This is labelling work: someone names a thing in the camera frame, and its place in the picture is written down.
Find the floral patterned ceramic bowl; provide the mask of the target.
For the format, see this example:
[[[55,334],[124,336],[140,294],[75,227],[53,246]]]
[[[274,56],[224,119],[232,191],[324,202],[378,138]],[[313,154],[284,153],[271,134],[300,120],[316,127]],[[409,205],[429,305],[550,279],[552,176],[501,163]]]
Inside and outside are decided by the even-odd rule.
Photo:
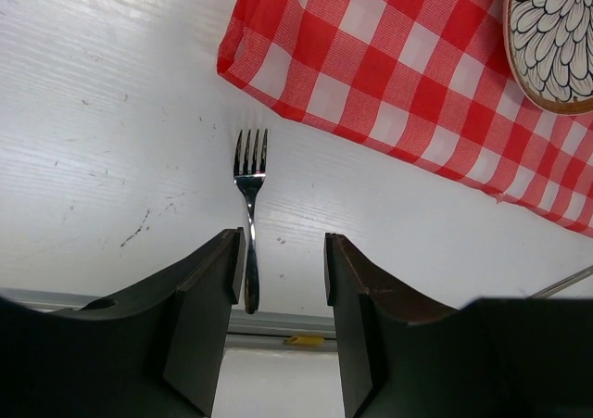
[[[513,77],[536,106],[592,111],[592,0],[505,0],[503,33]]]

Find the silver table knife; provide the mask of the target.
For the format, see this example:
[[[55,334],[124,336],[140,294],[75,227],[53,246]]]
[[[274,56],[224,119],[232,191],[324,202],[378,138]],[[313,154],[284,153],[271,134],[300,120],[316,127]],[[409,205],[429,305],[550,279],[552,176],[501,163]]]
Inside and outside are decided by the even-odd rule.
[[[590,277],[593,273],[593,267],[589,266],[582,271],[576,272],[571,276],[568,276],[560,281],[536,292],[535,294],[531,295],[530,298],[551,298],[552,296],[560,293],[561,291],[569,288],[570,286],[576,285],[588,277]]]

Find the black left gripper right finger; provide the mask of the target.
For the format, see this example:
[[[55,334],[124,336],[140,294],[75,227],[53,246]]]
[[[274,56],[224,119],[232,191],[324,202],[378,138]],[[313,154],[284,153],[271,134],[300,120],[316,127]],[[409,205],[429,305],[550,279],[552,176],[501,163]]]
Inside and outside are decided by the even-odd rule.
[[[588,417],[592,303],[480,298],[456,310],[324,243],[348,417]]]

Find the red white checkered cloth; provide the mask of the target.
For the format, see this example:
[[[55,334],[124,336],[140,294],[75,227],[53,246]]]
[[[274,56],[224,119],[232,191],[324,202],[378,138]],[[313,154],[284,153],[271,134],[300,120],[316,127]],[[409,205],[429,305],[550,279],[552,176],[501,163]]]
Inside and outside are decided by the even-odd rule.
[[[217,71],[279,116],[592,233],[592,119],[530,102],[503,0],[237,0]]]

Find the silver fork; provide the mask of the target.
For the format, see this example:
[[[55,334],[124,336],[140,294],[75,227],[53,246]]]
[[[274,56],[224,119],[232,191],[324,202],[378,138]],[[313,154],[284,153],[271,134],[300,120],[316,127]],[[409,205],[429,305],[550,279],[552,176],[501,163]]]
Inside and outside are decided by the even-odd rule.
[[[259,309],[259,265],[256,246],[255,212],[259,190],[266,177],[268,130],[242,130],[237,138],[233,158],[233,181],[246,202],[248,244],[245,269],[244,300],[247,314]]]

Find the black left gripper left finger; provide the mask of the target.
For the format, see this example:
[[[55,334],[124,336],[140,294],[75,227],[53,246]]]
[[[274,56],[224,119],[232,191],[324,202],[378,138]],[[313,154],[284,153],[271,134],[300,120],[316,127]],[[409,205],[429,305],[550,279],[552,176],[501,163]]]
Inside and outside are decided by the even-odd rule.
[[[208,417],[245,237],[226,229],[186,258],[78,309],[1,302],[5,417]]]

